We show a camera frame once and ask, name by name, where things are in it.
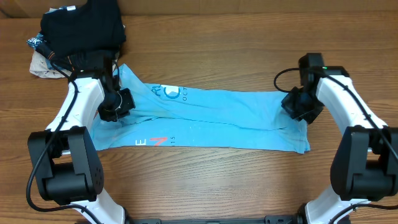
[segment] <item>black bracket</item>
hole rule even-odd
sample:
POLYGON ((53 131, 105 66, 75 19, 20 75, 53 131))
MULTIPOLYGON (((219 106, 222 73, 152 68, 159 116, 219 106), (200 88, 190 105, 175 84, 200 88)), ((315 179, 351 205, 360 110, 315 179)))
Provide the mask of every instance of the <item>black bracket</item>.
POLYGON ((341 66, 326 67, 321 53, 307 53, 300 58, 298 66, 300 68, 300 84, 303 87, 294 87, 282 100, 282 107, 292 119, 297 121, 304 119, 308 124, 311 124, 324 107, 316 96, 320 76, 315 74, 314 71, 326 75, 344 75, 346 77, 349 77, 349 74, 341 66))
MULTIPOLYGON (((398 152, 398 128, 385 127, 382 132, 398 152)), ((377 202, 398 192, 398 163, 375 129, 347 127, 330 168, 330 182, 342 200, 377 202), (369 161, 368 149, 379 159, 369 161)))
POLYGON ((119 76, 112 74, 112 60, 103 54, 91 55, 85 62, 85 69, 72 74, 71 80, 77 78, 95 78, 101 81, 104 100, 98 107, 103 121, 117 121, 130 114, 136 106, 129 89, 121 90, 119 76))
MULTIPOLYGON (((52 132, 30 134, 28 148, 35 166, 52 132)), ((44 200, 68 205, 80 200, 95 201, 104 186, 101 161, 86 127, 60 131, 36 172, 36 183, 44 200), (63 150, 70 150, 72 162, 55 164, 63 150)))

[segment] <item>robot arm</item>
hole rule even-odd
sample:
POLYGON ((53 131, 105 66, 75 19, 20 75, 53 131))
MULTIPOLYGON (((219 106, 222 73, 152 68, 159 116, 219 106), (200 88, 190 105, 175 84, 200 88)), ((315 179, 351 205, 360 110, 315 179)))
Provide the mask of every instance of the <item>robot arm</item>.
MULTIPOLYGON (((331 185, 316 199, 306 204, 301 216, 308 224, 328 224, 353 204, 377 202, 398 191, 398 164, 392 153, 382 143, 375 127, 366 119, 351 90, 370 115, 377 128, 398 148, 398 130, 387 127, 358 95, 353 82, 343 67, 326 67, 321 54, 306 54, 299 60, 303 88, 296 87, 283 99, 282 107, 292 118, 311 123, 326 106, 343 135, 330 170, 331 185), (380 155, 378 161, 368 161, 368 152, 380 155)), ((334 221, 338 223, 348 210, 334 221)))
MULTIPOLYGON (((103 188, 104 174, 88 131, 98 110, 105 121, 116 121, 129 114, 134 102, 128 89, 120 90, 118 79, 110 70, 112 61, 94 58, 93 69, 87 68, 72 77, 78 88, 77 98, 66 122, 60 128, 51 150, 41 160, 36 172, 39 193, 44 200, 53 200, 59 205, 81 205, 86 207, 101 223, 127 224, 127 211, 116 204, 103 188), (72 162, 55 164, 53 159, 70 154, 72 162)), ((28 147, 33 166, 47 143, 46 139, 58 127, 62 116, 71 105, 75 86, 69 83, 68 95, 55 119, 45 131, 32 133, 28 147)), ((80 209, 90 223, 94 220, 80 209)))

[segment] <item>light blue towel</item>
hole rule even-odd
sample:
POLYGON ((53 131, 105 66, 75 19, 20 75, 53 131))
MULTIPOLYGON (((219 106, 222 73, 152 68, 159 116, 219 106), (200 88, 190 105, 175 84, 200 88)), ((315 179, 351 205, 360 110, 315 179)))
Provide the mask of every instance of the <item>light blue towel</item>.
POLYGON ((95 118, 90 134, 97 150, 135 145, 310 150, 307 123, 292 120, 280 106, 286 93, 143 84, 126 65, 119 70, 136 109, 116 123, 95 118))

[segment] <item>table surface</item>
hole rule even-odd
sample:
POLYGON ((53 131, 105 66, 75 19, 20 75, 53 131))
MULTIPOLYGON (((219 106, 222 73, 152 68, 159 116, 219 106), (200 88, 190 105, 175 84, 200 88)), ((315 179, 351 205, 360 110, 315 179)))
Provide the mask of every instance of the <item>table surface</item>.
MULTIPOLYGON (((275 74, 307 52, 342 65, 369 107, 398 126, 398 13, 328 12, 124 17, 126 63, 148 83, 273 91, 275 74)), ((0 223, 73 223, 72 210, 38 213, 25 200, 31 132, 43 130, 67 93, 65 79, 29 73, 25 41, 40 19, 0 20, 0 223)), ((282 88, 298 74, 280 78, 282 88)), ((134 218, 258 218, 290 214, 329 184, 341 134, 324 110, 308 127, 312 147, 294 152, 230 148, 123 147, 99 152, 105 188, 134 218)), ((44 202, 32 190, 34 202, 44 202)), ((396 198, 379 203, 392 205, 396 198)), ((353 223, 394 223, 398 212, 359 209, 353 223)))

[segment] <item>black folded shirt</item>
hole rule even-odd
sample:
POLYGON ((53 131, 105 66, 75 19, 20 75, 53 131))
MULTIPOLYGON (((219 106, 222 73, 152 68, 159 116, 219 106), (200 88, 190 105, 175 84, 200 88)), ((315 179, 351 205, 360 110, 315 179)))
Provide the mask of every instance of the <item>black folded shirt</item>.
POLYGON ((49 12, 40 25, 40 33, 58 57, 99 49, 116 53, 126 41, 116 0, 87 0, 75 10, 49 12))

